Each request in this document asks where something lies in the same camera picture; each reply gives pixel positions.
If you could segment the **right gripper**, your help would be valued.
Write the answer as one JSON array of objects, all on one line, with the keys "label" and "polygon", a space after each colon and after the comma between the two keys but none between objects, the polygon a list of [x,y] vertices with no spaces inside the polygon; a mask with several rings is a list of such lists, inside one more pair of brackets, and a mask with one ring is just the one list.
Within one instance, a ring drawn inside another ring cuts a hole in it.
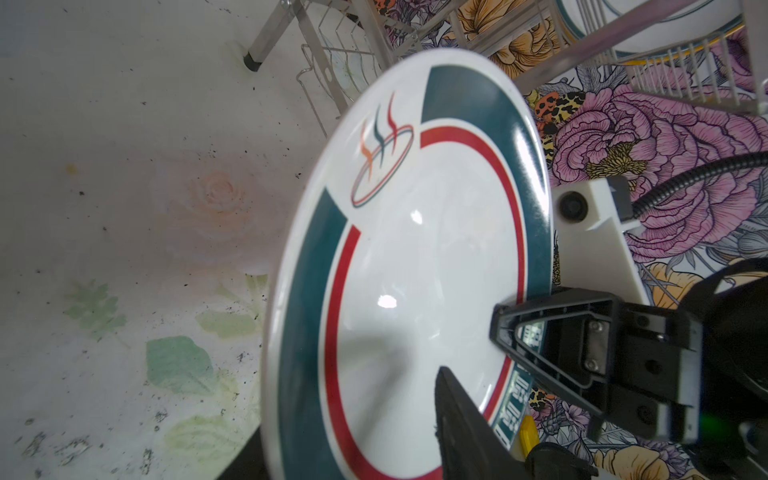
[{"label": "right gripper", "polygon": [[699,437],[703,327],[685,310],[561,288],[494,307],[490,339],[545,390],[589,413],[596,441],[611,422],[645,440]]}]

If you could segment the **metal wire dish rack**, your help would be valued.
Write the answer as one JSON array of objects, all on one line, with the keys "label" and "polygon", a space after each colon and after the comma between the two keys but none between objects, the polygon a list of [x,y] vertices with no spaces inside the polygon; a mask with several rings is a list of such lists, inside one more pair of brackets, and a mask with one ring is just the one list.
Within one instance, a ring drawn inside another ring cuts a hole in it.
[{"label": "metal wire dish rack", "polygon": [[427,46],[496,58],[529,92],[579,66],[618,74],[634,90],[729,113],[767,111],[767,5],[737,1],[741,23],[623,59],[613,47],[696,1],[641,1],[580,40],[566,38],[555,1],[280,1],[243,58],[258,71],[291,24],[307,70],[344,112],[378,74]]}]

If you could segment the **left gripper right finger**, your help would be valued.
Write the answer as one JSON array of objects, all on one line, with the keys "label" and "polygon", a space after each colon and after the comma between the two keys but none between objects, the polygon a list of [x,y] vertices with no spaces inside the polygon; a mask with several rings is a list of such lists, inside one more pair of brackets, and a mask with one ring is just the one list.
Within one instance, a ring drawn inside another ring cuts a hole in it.
[{"label": "left gripper right finger", "polygon": [[446,366],[435,381],[436,437],[444,479],[526,479],[512,457]]}]

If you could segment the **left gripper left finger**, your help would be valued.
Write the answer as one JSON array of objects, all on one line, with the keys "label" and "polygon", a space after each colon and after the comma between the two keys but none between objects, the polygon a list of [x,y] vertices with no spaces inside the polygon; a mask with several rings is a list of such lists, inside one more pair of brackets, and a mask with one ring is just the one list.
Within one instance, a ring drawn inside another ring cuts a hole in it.
[{"label": "left gripper left finger", "polygon": [[247,441],[240,453],[219,475],[218,480],[269,480],[262,446],[261,428]]}]

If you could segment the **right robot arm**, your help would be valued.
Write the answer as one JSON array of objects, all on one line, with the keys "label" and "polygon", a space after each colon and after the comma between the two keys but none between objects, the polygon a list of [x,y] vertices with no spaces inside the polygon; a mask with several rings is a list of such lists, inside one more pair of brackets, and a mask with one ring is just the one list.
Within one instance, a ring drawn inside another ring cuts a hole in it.
[{"label": "right robot arm", "polygon": [[744,260],[673,308],[561,288],[496,306],[491,340],[583,409],[591,440],[616,426],[682,446],[718,479],[767,475],[767,263]]}]

